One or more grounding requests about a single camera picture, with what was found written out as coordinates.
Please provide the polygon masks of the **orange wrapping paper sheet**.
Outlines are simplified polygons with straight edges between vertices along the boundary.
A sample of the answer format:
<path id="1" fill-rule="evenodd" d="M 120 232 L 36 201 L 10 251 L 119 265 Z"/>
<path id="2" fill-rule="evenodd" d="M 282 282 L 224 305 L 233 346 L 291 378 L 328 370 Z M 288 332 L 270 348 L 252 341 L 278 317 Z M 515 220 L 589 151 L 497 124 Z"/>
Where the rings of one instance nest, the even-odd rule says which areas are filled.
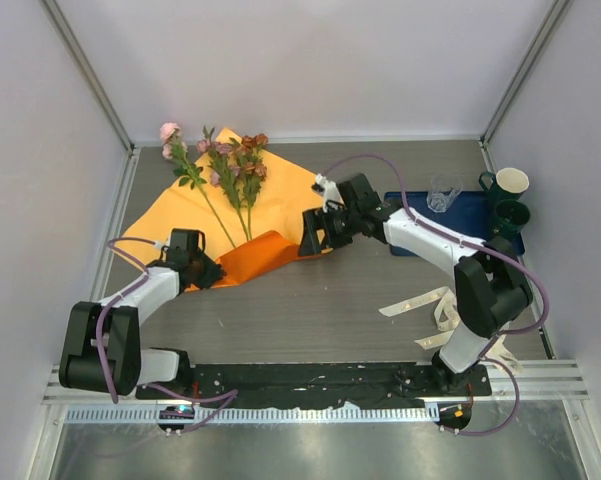
<path id="1" fill-rule="evenodd" d="M 215 130 L 213 135 L 214 140 L 221 142 L 234 139 L 237 146 L 243 137 L 227 128 Z M 267 177 L 252 209 L 253 238 L 247 241 L 236 212 L 222 189 L 210 183 L 209 156 L 198 152 L 198 142 L 187 145 L 189 159 L 203 168 L 205 191 L 236 247 L 230 245 L 202 195 L 188 185 L 180 186 L 176 175 L 174 183 L 159 195 L 123 237 L 165 242 L 173 229 L 201 230 L 206 236 L 206 254 L 225 271 L 225 277 L 216 284 L 219 288 L 244 284 L 298 260 L 303 233 L 302 214 L 322 204 L 311 189 L 314 173 L 268 152 L 267 146 L 264 148 L 262 160 L 267 167 Z M 241 172 L 240 193 L 242 215 L 247 225 Z"/>

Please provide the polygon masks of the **pink fake flower stem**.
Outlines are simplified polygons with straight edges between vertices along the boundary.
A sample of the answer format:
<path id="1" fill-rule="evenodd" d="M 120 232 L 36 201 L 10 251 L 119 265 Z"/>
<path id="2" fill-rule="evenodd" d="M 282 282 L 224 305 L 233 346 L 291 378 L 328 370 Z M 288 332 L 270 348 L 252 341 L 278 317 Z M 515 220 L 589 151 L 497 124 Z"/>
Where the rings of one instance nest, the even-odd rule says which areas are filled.
<path id="1" fill-rule="evenodd" d="M 200 154 L 209 156 L 209 166 L 211 168 L 210 183 L 221 188 L 229 205 L 236 212 L 242 227 L 245 239 L 249 241 L 251 234 L 242 215 L 242 197 L 240 193 L 240 166 L 232 160 L 237 143 L 234 139 L 229 142 L 221 142 L 213 139 L 215 128 L 202 129 L 202 139 L 197 144 L 197 150 Z"/>
<path id="2" fill-rule="evenodd" d="M 162 142 L 162 156 L 176 166 L 175 175 L 179 178 L 179 185 L 188 185 L 191 190 L 197 190 L 202 195 L 230 245 L 236 247 L 236 243 L 205 191 L 206 181 L 202 177 L 203 168 L 196 166 L 189 159 L 188 146 L 182 139 L 180 126 L 175 122 L 164 123 L 159 129 L 159 137 Z"/>

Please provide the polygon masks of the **orange fake flower stem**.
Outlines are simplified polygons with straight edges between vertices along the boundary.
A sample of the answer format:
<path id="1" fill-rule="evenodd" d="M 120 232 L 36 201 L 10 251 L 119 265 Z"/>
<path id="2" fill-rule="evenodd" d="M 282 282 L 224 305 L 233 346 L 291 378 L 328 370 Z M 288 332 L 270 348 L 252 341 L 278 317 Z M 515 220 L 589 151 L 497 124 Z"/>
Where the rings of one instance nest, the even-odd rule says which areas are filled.
<path id="1" fill-rule="evenodd" d="M 262 160 L 262 151 L 269 139 L 266 134 L 255 136 L 245 135 L 235 148 L 235 159 L 241 169 L 242 196 L 247 211 L 248 238 L 253 238 L 252 209 L 255 206 L 261 190 L 261 184 L 266 180 L 267 167 Z"/>

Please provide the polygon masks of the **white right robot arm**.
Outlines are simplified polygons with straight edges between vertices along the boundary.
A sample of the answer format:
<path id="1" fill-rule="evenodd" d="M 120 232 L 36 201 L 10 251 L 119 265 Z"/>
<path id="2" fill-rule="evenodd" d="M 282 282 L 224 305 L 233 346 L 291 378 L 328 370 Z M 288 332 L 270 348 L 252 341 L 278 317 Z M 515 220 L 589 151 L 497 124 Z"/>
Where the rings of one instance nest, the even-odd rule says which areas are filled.
<path id="1" fill-rule="evenodd" d="M 312 189 L 322 204 L 303 213 L 299 256 L 342 248 L 361 234 L 408 250 L 453 280 L 459 323 L 431 360 L 431 380 L 440 393 L 457 393 L 490 341 L 533 299 L 511 243 L 501 237 L 485 242 L 430 222 L 402 200 L 381 199 L 361 173 L 339 183 L 317 175 Z"/>

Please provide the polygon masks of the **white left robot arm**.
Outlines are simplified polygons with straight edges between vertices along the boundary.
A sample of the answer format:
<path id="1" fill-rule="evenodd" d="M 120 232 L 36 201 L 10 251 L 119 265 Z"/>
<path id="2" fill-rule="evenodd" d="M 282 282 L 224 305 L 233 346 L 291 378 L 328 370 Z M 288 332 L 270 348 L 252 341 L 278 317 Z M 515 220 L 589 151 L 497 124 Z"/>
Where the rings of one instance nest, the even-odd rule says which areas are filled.
<path id="1" fill-rule="evenodd" d="M 113 402 L 138 387 L 185 397 L 193 385 L 186 352 L 141 347 L 141 325 L 191 287 L 209 289 L 225 271 L 206 254 L 200 230 L 174 229 L 167 241 L 118 237 L 107 247 L 136 264 L 139 277 L 97 301 L 70 312 L 58 378 L 62 387 L 107 393 Z"/>

